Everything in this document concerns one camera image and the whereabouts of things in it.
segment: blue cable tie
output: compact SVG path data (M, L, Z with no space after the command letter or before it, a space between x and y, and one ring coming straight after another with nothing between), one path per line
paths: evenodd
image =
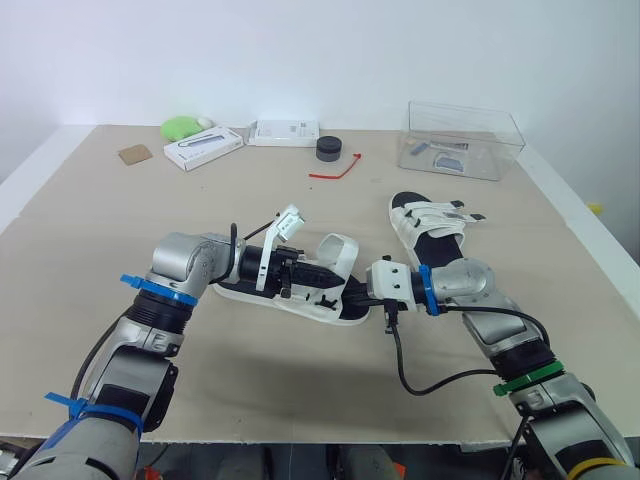
M192 297L191 295L176 292L175 290L171 290L169 287L149 282L148 280L145 280L141 277L134 277L133 275L123 274L120 277L120 281L128 283L133 288L146 290L148 292L155 293L156 295L170 298L171 300L177 300L178 302L186 303L187 305L191 305L192 307L195 307L198 304L198 299Z
M142 436L142 430L144 429L142 419L131 410L114 407L112 405L92 405L86 398L71 400L70 398L53 392L47 393L44 398L69 407L69 415L71 415L74 420L80 419L85 413L104 413L124 418L125 420L129 420L133 423L138 429L138 440Z
M431 269L428 265L420 265L418 270L420 271L420 275L422 276L422 284L424 285L424 294L427 297L427 308L429 310L429 315L437 317L438 315L440 315L440 310L438 309L436 294L433 291Z

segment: white product box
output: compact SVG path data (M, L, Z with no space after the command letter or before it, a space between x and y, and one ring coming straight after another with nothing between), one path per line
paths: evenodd
M247 128L247 145L315 147L320 128L314 120L258 120Z
M242 137L226 127L213 127L165 145L164 154L185 172L244 145Z

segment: black cable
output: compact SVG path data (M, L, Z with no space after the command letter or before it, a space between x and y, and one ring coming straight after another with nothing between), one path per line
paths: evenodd
M158 455L156 455L156 458L154 458L151 462L149 462L146 467L153 467L158 460L160 460L162 458L162 456L167 453L167 450L169 450L169 447L171 446L170 443L167 443L164 447L162 447L162 450L160 450L160 453L158 453Z
M265 223L263 226L261 226L260 228L254 230L253 232L247 234L244 236L245 240L249 240L251 237L256 236L257 234L259 234L260 232L262 232L263 230L266 230L267 228L269 228L271 226L271 224L273 223L273 220L271 220L269 223Z
M355 307L376 307L384 305L384 300L377 300L375 298L364 299L361 296L349 296L343 295L342 303L345 305L353 305Z
M547 329L544 328L544 325L540 323L537 318L532 317L531 315L527 315L524 312L519 312L518 310L511 310L509 308L498 308L498 307L473 307L471 305L452 305L452 306L444 306L443 310L445 311L457 311L457 312L493 312L493 313L502 313L504 315L514 315L516 317L524 318L525 320L533 323L538 330L540 330L540 334L542 335L542 341L547 344L547 347L551 346L551 342L549 341L549 334L547 333Z
M504 468L502 469L502 475L500 475L500 480L507 480L507 477L511 474L511 467L513 466L513 459L516 456L516 451L518 450L518 442L520 441L520 437L522 437L522 432L524 432L524 428L527 426L527 422L529 421L529 417L522 417L522 421L520 422L520 426L516 431L516 435L513 437L513 441L511 442L511 447L509 448L509 454L507 455L507 461L504 464Z
M402 342L400 341L400 334L398 333L398 327L396 325L391 325L391 332L393 333L393 339L396 342L396 356L398 357L398 376L400 377L400 382L402 383L402 386L411 395L416 395L416 396L428 395L455 380L468 377L470 375L498 375L498 372L496 372L495 370L478 368L475 370L467 370L464 372L456 373L455 375L451 375L450 377L447 377L444 380L440 380L438 383L434 383L433 385L431 385L428 388L425 388L424 390L415 390L414 388L411 387L411 385L409 385L409 382L407 382L407 379L404 376L404 360L402 358Z
M587 393L589 394L589 396L593 399L593 401L596 401L596 393L593 391L593 388L591 388L589 385L587 385L586 383L580 382L582 383L582 386L584 387L584 389L587 391Z
M104 331L104 333L100 336L96 344L91 348L91 350L85 357L84 361L82 362L82 365L80 366L80 370L78 370L78 373L76 374L76 378L73 381L73 386L71 387L71 394L69 395L69 398L71 398L71 400L78 399L78 393L80 392L80 387L82 386L82 381L84 380L84 376L86 375L87 370L89 369L89 365L91 365L91 362L95 358L100 348L102 348L102 345L104 345L104 342L107 341L107 338L109 338L113 333L113 331L116 329L116 325L118 325L118 321L120 320L120 317L122 317L126 313L127 311L125 310L120 315L118 315L118 318L116 318L113 321L113 323L109 325L109 328L107 328Z
M220 275L218 278L214 278L209 282L209 285L213 285L214 283L221 282L225 278L227 278L231 274L231 270L233 270L233 264L236 260L236 243L238 241L238 226L235 223L231 224L231 232L230 232L230 240L229 240L229 261L227 262L227 270Z

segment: green cable tie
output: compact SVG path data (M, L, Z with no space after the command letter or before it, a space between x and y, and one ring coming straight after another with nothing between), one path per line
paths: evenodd
M502 385L496 385L495 387L493 387L493 393L495 393L498 397L504 397L509 392L513 392L514 390L526 387L533 382L541 380L562 370L564 370L564 366L562 365L562 363L556 360L555 362L550 363L549 365L545 365L544 367L534 370L533 372L529 372L526 375L514 378L510 382L503 383Z

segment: black round object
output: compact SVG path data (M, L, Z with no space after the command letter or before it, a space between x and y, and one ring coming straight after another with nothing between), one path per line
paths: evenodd
M171 333L182 333L191 318L193 306L163 297L147 290L140 290L133 305L126 312L127 318L153 328Z
M316 142L316 157L323 162L335 162L340 158L342 140L338 137L320 137Z

